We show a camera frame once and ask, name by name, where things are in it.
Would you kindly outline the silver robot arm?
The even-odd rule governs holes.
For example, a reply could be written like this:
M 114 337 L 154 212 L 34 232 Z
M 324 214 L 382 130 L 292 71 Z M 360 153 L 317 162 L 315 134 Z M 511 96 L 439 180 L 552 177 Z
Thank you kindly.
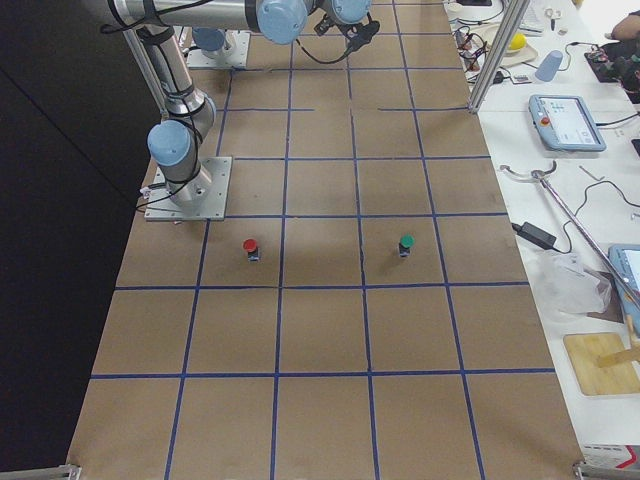
M 235 49 L 234 40 L 225 30 L 195 27 L 192 29 L 190 51 L 202 51 L 206 57 L 216 58 L 230 55 Z
M 371 42 L 380 25 L 368 1 L 85 1 L 83 7 L 101 21 L 103 34 L 131 34 L 131 49 L 141 50 L 141 70 L 151 70 L 151 87 L 161 90 L 166 120 L 154 126 L 147 145 L 163 176 L 161 206 L 195 214 L 210 197 L 212 175 L 199 158 L 213 126 L 216 107 L 198 89 L 178 45 L 174 29 L 250 30 L 279 45 L 296 41 L 308 17 L 324 15 L 314 30 L 324 35 L 336 27 L 347 38 L 350 55 Z

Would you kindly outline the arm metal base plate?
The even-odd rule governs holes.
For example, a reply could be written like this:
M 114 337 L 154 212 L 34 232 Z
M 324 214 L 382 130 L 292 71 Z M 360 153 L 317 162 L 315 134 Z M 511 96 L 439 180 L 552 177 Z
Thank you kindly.
M 245 69 L 250 38 L 244 30 L 194 28 L 187 66 L 193 70 Z
M 232 157 L 208 157 L 200 160 L 200 171 L 177 194 L 166 188 L 163 173 L 156 168 L 154 183 L 160 187 L 149 192 L 144 219 L 160 221 L 223 221 L 225 219 Z

